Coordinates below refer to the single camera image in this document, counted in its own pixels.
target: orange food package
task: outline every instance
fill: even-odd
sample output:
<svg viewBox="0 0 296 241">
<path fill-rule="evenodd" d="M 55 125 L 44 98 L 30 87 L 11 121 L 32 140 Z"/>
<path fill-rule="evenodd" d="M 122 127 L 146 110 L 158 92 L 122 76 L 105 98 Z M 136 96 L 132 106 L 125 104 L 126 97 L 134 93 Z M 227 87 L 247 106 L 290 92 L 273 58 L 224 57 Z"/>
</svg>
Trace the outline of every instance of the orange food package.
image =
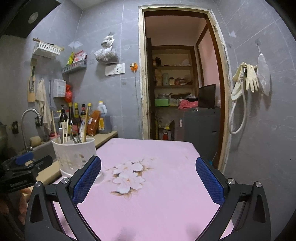
<svg viewBox="0 0 296 241">
<path fill-rule="evenodd" d="M 96 134 L 96 130 L 99 126 L 101 112 L 98 110 L 94 110 L 89 118 L 86 133 L 93 137 Z"/>
</svg>

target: red plastic bag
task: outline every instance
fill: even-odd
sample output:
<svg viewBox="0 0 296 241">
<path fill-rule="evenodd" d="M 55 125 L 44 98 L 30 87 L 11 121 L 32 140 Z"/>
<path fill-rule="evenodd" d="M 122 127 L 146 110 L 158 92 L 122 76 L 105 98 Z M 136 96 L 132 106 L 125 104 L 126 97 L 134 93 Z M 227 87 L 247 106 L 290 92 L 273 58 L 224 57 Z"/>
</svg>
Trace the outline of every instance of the red plastic bag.
<svg viewBox="0 0 296 241">
<path fill-rule="evenodd" d="M 73 93 L 71 91 L 71 85 L 66 84 L 66 97 L 65 97 L 65 101 L 67 103 L 72 102 L 72 98 L 73 98 Z"/>
<path fill-rule="evenodd" d="M 190 102 L 188 100 L 182 100 L 180 102 L 180 106 L 178 109 L 184 110 L 184 109 L 188 109 L 188 108 L 194 108 L 194 107 L 197 107 L 197 103 L 198 103 L 198 101 Z"/>
</svg>

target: gray plastic basket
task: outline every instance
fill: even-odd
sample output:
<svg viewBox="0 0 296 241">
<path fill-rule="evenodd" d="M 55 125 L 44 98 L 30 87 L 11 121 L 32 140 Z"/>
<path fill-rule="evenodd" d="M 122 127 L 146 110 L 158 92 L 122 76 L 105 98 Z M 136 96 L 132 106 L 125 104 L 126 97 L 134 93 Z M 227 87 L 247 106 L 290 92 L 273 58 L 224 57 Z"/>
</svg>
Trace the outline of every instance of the gray plastic basket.
<svg viewBox="0 0 296 241">
<path fill-rule="evenodd" d="M 62 68 L 62 74 L 76 72 L 80 69 L 86 69 L 86 67 L 87 67 L 87 60 L 86 59 L 81 60 Z"/>
</svg>

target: green box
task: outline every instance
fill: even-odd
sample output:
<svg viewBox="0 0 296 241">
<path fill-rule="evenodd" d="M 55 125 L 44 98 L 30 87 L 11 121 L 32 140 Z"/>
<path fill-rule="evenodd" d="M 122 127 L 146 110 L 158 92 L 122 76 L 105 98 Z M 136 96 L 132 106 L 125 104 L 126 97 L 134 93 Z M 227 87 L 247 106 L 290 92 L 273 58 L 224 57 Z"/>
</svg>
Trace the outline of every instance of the green box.
<svg viewBox="0 0 296 241">
<path fill-rule="evenodd" d="M 168 99 L 155 99 L 155 106 L 168 106 Z"/>
</svg>

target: blue gripper pad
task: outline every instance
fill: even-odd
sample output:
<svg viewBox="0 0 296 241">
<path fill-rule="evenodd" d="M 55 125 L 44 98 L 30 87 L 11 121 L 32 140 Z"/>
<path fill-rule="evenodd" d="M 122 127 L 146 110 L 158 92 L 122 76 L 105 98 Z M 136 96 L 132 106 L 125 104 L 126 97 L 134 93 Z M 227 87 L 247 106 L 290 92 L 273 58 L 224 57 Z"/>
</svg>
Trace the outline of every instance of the blue gripper pad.
<svg viewBox="0 0 296 241">
<path fill-rule="evenodd" d="M 101 159 L 96 156 L 88 169 L 83 173 L 77 184 L 74 186 L 72 201 L 75 205 L 84 201 L 96 177 L 101 171 L 101 166 Z"/>
<path fill-rule="evenodd" d="M 222 205 L 224 189 L 201 157 L 196 159 L 195 168 L 213 202 Z"/>
<path fill-rule="evenodd" d="M 15 163 L 17 165 L 21 166 L 21 165 L 25 164 L 26 162 L 33 160 L 33 158 L 34 158 L 33 152 L 28 152 L 26 154 L 18 156 L 15 160 Z"/>
</svg>

